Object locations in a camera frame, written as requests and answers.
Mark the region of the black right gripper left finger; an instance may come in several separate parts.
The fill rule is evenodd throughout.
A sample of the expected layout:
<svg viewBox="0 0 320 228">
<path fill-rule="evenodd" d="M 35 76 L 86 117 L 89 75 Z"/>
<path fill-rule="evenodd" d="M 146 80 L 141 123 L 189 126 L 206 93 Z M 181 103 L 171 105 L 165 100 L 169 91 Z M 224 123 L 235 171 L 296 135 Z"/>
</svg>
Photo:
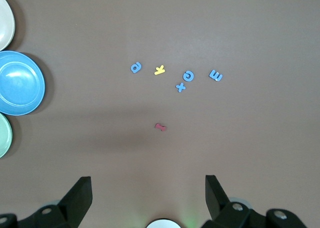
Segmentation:
<svg viewBox="0 0 320 228">
<path fill-rule="evenodd" d="M 81 177 L 58 204 L 46 205 L 18 220 L 14 213 L 0 215 L 1 227 L 79 227 L 93 201 L 91 177 Z"/>
</svg>

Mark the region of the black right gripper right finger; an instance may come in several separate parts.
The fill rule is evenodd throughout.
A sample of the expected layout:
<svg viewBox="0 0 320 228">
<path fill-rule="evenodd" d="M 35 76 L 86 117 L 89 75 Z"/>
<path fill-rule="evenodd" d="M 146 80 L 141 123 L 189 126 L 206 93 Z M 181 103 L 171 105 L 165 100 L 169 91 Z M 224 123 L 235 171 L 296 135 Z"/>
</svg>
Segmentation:
<svg viewBox="0 0 320 228">
<path fill-rule="evenodd" d="M 205 177 L 205 201 L 211 219 L 203 227 L 307 227 L 289 210 L 273 208 L 261 215 L 239 201 L 230 201 L 214 175 Z"/>
</svg>

